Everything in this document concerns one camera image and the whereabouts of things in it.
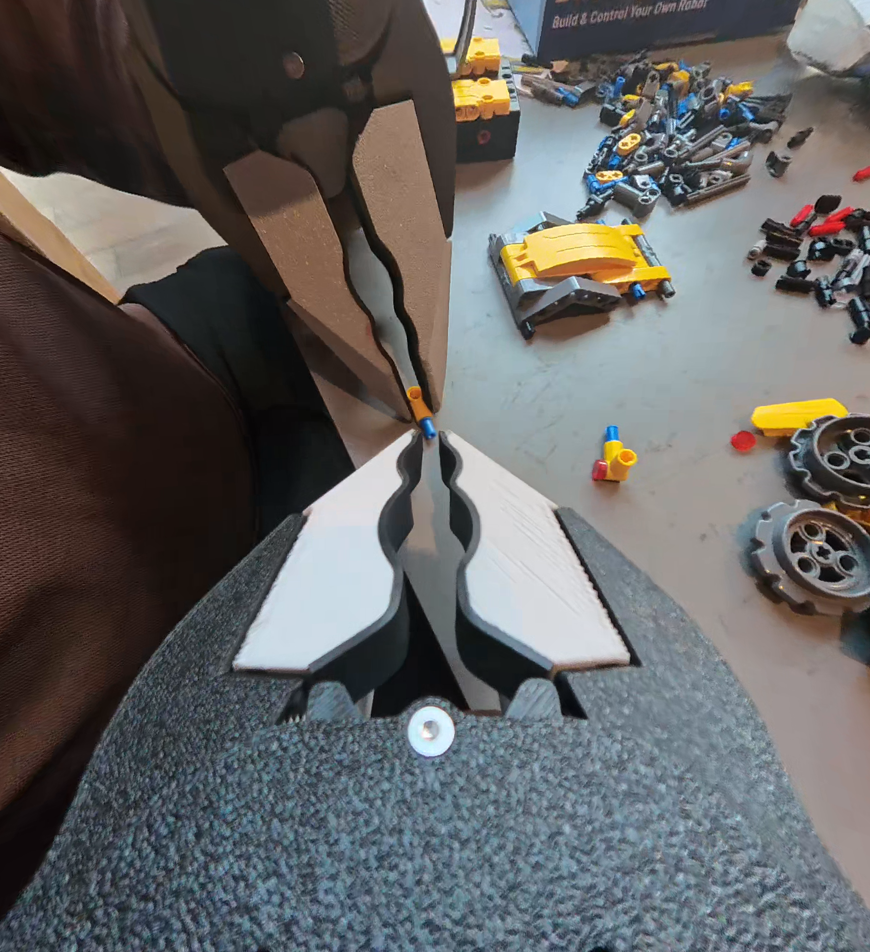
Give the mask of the person's brown shirt torso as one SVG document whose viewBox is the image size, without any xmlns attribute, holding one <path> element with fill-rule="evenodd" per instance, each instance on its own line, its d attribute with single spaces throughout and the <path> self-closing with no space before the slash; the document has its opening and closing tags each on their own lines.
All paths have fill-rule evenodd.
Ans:
<svg viewBox="0 0 870 952">
<path fill-rule="evenodd" d="M 0 234 L 0 919 L 142 666 L 256 539 L 223 386 Z"/>
</svg>

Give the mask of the wooden plank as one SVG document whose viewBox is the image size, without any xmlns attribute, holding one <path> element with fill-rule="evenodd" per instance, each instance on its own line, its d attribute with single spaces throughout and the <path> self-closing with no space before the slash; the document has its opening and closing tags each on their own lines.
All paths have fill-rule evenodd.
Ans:
<svg viewBox="0 0 870 952">
<path fill-rule="evenodd" d="M 110 303 L 119 303 L 120 293 L 1 170 L 0 234 L 45 258 Z"/>
</svg>

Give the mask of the yellow and grey hood assembly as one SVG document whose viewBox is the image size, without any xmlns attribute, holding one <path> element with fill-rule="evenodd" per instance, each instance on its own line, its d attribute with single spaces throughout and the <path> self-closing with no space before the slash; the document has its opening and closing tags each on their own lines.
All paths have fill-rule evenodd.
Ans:
<svg viewBox="0 0 870 952">
<path fill-rule="evenodd" d="M 569 222 L 540 212 L 488 236 L 488 259 L 525 341 L 539 327 L 579 315 L 610 315 L 624 303 L 676 295 L 643 227 L 631 219 Z"/>
</svg>

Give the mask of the cluster of grey sprocket wheels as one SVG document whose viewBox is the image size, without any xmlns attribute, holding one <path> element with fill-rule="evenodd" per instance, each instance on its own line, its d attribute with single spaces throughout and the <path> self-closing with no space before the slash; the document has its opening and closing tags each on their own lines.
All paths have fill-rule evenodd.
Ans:
<svg viewBox="0 0 870 952">
<path fill-rule="evenodd" d="M 750 567 L 799 613 L 861 613 L 870 608 L 870 414 L 820 416 L 789 446 L 785 471 L 798 497 L 758 514 Z"/>
</svg>

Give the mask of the person's black trouser legs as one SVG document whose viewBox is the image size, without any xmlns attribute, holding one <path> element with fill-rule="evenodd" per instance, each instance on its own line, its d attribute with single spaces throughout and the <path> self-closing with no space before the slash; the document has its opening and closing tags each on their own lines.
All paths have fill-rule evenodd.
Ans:
<svg viewBox="0 0 870 952">
<path fill-rule="evenodd" d="M 286 324 L 286 310 L 229 246 L 207 248 L 120 300 L 159 319 L 225 387 L 242 414 L 260 536 L 355 471 Z"/>
</svg>

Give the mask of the yellow connector with blue pin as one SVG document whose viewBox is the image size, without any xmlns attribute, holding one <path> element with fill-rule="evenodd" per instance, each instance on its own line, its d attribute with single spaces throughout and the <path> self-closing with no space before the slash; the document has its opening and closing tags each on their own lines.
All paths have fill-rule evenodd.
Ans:
<svg viewBox="0 0 870 952">
<path fill-rule="evenodd" d="M 615 424 L 605 428 L 600 459 L 609 464 L 609 479 L 601 482 L 626 482 L 638 464 L 637 453 L 620 440 L 619 428 Z"/>
</svg>

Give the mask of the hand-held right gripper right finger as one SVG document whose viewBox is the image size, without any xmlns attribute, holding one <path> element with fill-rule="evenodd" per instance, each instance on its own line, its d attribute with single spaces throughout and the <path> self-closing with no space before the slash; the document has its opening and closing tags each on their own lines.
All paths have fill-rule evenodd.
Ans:
<svg viewBox="0 0 870 952">
<path fill-rule="evenodd" d="M 528 680 L 626 667 L 632 652 L 559 506 L 451 431 L 439 435 L 462 662 L 502 696 Z"/>
</svg>

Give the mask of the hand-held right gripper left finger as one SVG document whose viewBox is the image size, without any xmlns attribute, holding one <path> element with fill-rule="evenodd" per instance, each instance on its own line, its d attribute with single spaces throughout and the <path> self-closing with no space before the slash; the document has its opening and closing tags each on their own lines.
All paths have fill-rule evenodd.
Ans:
<svg viewBox="0 0 870 952">
<path fill-rule="evenodd" d="M 235 672 L 371 692 L 402 667 L 409 612 L 399 554 L 422 457 L 422 436 L 405 433 L 304 511 Z"/>
</svg>

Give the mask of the pile of black red pins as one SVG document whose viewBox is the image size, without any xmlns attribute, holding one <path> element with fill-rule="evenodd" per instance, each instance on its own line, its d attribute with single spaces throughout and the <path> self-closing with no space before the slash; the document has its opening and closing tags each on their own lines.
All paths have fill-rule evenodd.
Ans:
<svg viewBox="0 0 870 952">
<path fill-rule="evenodd" d="M 785 218 L 766 217 L 746 261 L 776 292 L 843 311 L 853 345 L 870 341 L 870 205 L 823 193 Z"/>
</svg>

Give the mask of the grey desk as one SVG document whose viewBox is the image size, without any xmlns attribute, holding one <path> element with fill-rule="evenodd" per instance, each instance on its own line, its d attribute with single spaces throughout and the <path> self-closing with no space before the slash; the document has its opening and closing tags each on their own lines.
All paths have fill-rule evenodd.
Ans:
<svg viewBox="0 0 870 952">
<path fill-rule="evenodd" d="M 605 129 L 595 108 L 522 95 L 516 157 L 458 168 L 442 428 L 560 506 L 570 506 L 696 621 L 766 721 L 812 823 L 870 909 L 870 668 L 840 624 L 759 590 L 743 560 L 754 517 L 792 498 L 771 440 L 740 454 L 731 436 L 761 405 L 822 397 L 870 413 L 870 342 L 844 312 L 751 277 L 766 217 L 823 193 L 870 204 L 870 103 L 857 86 L 798 65 L 779 38 L 674 53 L 763 86 L 788 82 L 783 135 L 813 128 L 786 174 L 697 208 L 661 202 L 644 224 L 677 295 L 515 329 L 487 254 L 490 233 L 539 211 L 572 217 Z M 605 428 L 638 455 L 626 482 L 593 482 Z"/>
</svg>

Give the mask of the pile of blue black pieces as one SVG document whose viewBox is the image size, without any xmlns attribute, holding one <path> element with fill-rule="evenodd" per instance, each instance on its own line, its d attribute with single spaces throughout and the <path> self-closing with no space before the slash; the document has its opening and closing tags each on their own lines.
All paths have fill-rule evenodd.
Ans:
<svg viewBox="0 0 870 952">
<path fill-rule="evenodd" d="M 788 82 L 763 86 L 709 61 L 645 52 L 547 63 L 524 54 L 514 73 L 537 101 L 594 107 L 605 129 L 582 174 L 579 223 L 612 204 L 643 220 L 661 201 L 686 208 L 743 187 L 754 149 L 783 135 L 794 97 Z"/>
</svg>

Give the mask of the person's left forearm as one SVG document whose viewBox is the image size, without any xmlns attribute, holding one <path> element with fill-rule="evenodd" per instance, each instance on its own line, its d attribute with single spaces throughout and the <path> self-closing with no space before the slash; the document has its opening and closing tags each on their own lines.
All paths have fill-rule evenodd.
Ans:
<svg viewBox="0 0 870 952">
<path fill-rule="evenodd" d="M 128 50 L 119 2 L 0 1 L 0 166 L 189 208 Z"/>
</svg>

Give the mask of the plastic bag of parts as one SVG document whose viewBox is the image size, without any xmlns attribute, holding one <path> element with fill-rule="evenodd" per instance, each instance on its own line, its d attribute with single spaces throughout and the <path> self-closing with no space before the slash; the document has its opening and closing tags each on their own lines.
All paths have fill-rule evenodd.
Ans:
<svg viewBox="0 0 870 952">
<path fill-rule="evenodd" d="M 870 1 L 805 2 L 786 46 L 799 63 L 870 93 Z"/>
</svg>

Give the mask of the yellow curved panel piece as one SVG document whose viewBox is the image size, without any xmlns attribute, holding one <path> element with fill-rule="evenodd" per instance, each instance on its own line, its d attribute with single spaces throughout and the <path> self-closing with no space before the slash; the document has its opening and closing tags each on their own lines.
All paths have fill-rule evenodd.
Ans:
<svg viewBox="0 0 870 952">
<path fill-rule="evenodd" d="M 834 398 L 778 403 L 755 408 L 751 426 L 766 437 L 791 437 L 816 420 L 849 415 L 843 403 Z"/>
</svg>

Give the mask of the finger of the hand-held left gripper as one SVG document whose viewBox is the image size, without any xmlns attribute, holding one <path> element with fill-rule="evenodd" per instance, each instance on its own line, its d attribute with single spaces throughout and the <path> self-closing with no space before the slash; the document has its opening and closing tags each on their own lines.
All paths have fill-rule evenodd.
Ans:
<svg viewBox="0 0 870 952">
<path fill-rule="evenodd" d="M 270 152 L 251 152 L 224 173 L 286 287 L 290 308 L 368 395 L 408 422 L 400 379 L 347 279 L 343 245 L 313 174 Z"/>
<path fill-rule="evenodd" d="M 417 110 L 405 99 L 375 108 L 355 143 L 351 184 L 368 244 L 389 276 L 408 363 L 431 411 L 447 367 L 451 238 Z"/>
</svg>

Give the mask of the dark kit box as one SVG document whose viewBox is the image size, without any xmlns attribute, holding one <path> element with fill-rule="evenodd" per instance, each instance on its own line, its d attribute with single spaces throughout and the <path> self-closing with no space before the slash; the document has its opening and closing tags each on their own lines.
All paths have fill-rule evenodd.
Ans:
<svg viewBox="0 0 870 952">
<path fill-rule="evenodd" d="M 800 1 L 509 1 L 543 62 L 770 36 L 795 23 Z"/>
</svg>

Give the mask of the black box with yellow beams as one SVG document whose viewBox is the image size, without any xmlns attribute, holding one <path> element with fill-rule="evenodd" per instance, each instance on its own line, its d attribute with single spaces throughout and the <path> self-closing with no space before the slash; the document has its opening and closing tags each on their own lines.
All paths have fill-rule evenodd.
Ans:
<svg viewBox="0 0 870 952">
<path fill-rule="evenodd" d="M 509 162 L 516 154 L 521 106 L 510 61 L 494 38 L 475 34 L 476 1 L 465 1 L 455 38 L 441 40 L 451 78 L 460 165 Z"/>
</svg>

